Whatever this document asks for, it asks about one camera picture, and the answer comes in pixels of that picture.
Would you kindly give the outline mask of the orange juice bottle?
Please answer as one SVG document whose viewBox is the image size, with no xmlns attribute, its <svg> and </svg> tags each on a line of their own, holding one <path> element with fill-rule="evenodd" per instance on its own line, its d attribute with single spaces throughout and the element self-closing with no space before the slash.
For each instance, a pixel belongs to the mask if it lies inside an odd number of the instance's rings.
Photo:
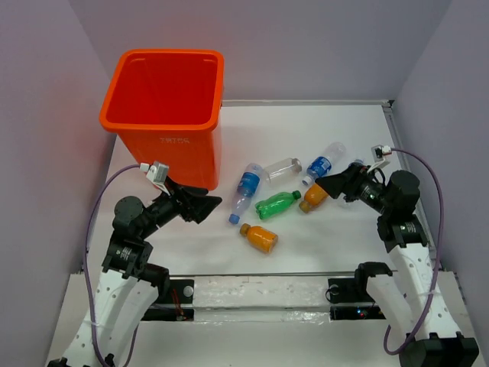
<svg viewBox="0 0 489 367">
<path fill-rule="evenodd" d="M 265 254 L 273 251 L 279 239 L 277 234 L 261 226 L 250 226 L 247 223 L 241 226 L 239 232 L 255 249 Z"/>
<path fill-rule="evenodd" d="M 309 213 L 321 206 L 328 197 L 328 193 L 315 183 L 305 192 L 299 208 L 303 213 Z"/>
</svg>

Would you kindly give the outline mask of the clear jar silver lid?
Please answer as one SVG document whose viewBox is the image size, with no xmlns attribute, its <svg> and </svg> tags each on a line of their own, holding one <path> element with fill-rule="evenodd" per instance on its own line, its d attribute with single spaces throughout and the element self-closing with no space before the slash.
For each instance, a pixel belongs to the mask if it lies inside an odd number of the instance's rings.
<svg viewBox="0 0 489 367">
<path fill-rule="evenodd" d="M 291 181 L 302 172 L 302 164 L 298 158 L 285 158 L 264 168 L 267 184 L 277 187 Z"/>
</svg>

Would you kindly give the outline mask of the blue label water bottle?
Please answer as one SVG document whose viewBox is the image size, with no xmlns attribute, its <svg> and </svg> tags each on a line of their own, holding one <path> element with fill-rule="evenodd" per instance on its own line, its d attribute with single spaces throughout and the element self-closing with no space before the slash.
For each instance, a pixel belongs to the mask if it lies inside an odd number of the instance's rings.
<svg viewBox="0 0 489 367">
<path fill-rule="evenodd" d="M 256 163 L 250 163 L 245 168 L 232 198 L 231 213 L 228 218 L 228 222 L 232 225 L 237 225 L 240 222 L 241 217 L 251 205 L 263 173 L 262 166 Z"/>
</svg>

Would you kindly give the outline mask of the green plastic bottle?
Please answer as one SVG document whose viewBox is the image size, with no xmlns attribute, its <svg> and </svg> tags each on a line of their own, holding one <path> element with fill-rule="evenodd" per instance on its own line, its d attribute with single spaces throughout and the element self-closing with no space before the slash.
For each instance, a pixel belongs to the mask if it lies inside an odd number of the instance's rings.
<svg viewBox="0 0 489 367">
<path fill-rule="evenodd" d="M 286 211 L 298 199 L 301 198 L 301 192 L 294 190 L 292 192 L 280 192 L 261 200 L 255 204 L 255 212 L 259 219 L 266 220 Z"/>
</svg>

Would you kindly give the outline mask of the orange juice bottle front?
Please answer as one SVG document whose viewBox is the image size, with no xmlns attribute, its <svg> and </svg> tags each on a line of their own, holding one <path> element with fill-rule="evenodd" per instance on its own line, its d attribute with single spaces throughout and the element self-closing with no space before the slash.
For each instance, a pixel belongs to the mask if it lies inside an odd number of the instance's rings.
<svg viewBox="0 0 489 367">
<path fill-rule="evenodd" d="M 261 226 L 250 226 L 247 223 L 241 226 L 239 232 L 255 249 L 265 254 L 273 251 L 279 239 L 277 234 Z"/>
</svg>

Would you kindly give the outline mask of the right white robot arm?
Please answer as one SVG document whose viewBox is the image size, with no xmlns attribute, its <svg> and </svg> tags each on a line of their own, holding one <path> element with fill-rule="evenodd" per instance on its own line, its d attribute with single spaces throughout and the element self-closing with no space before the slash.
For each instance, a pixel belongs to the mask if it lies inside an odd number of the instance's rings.
<svg viewBox="0 0 489 367">
<path fill-rule="evenodd" d="M 478 344 L 450 314 L 437 284 L 439 266 L 431 261 L 426 234 L 414 213 L 418 178 L 400 170 L 381 183 L 372 168 L 352 163 L 316 184 L 334 199 L 360 200 L 379 215 L 377 233 L 394 268 L 362 263 L 351 289 L 359 299 L 374 300 L 389 323 L 387 333 L 401 341 L 386 352 L 398 356 L 402 366 L 474 365 Z"/>
</svg>

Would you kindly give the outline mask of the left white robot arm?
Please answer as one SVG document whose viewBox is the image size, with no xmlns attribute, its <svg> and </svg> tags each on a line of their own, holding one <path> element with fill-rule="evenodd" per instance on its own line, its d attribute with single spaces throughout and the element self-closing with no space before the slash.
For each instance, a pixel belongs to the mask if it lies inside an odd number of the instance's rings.
<svg viewBox="0 0 489 367">
<path fill-rule="evenodd" d="M 89 309 L 71 344 L 50 366 L 128 365 L 138 324 L 170 289 L 168 269 L 149 262 L 153 247 L 147 237 L 177 217 L 201 223 L 222 202 L 206 189 L 172 180 L 166 186 L 149 206 L 136 196 L 116 203 L 99 282 L 87 287 Z"/>
</svg>

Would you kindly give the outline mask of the orange plastic bin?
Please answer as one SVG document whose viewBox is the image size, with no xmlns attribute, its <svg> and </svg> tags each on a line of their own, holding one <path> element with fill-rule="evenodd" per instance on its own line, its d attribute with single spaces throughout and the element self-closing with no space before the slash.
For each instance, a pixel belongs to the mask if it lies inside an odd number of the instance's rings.
<svg viewBox="0 0 489 367">
<path fill-rule="evenodd" d="M 115 68 L 99 121 L 138 163 L 179 184 L 219 185 L 225 59 L 215 50 L 135 49 Z"/>
</svg>

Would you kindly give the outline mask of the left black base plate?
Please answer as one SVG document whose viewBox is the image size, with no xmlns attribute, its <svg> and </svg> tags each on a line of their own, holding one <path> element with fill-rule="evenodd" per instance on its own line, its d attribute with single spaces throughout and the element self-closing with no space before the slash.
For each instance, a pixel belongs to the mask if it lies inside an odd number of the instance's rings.
<svg viewBox="0 0 489 367">
<path fill-rule="evenodd" d="M 164 296 L 159 296 L 144 314 L 143 321 L 193 321 L 195 282 L 190 278 L 172 278 Z"/>
</svg>

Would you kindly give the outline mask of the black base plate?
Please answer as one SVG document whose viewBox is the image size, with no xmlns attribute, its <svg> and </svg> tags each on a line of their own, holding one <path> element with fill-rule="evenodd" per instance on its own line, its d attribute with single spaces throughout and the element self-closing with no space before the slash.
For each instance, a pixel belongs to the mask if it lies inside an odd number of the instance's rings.
<svg viewBox="0 0 489 367">
<path fill-rule="evenodd" d="M 159 296 L 144 314 L 143 321 L 193 321 L 195 282 L 190 278 L 172 278 L 164 296 Z"/>
<path fill-rule="evenodd" d="M 330 278 L 325 298 L 332 321 L 384 320 L 374 300 L 356 288 L 354 278 Z"/>
</svg>

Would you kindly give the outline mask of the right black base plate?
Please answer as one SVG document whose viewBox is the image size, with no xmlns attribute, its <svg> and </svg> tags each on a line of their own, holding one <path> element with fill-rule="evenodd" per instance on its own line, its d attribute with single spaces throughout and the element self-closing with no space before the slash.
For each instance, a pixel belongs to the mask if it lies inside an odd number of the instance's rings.
<svg viewBox="0 0 489 367">
<path fill-rule="evenodd" d="M 330 278 L 325 298 L 332 321 L 384 320 L 374 300 L 356 288 L 354 278 Z"/>
</svg>

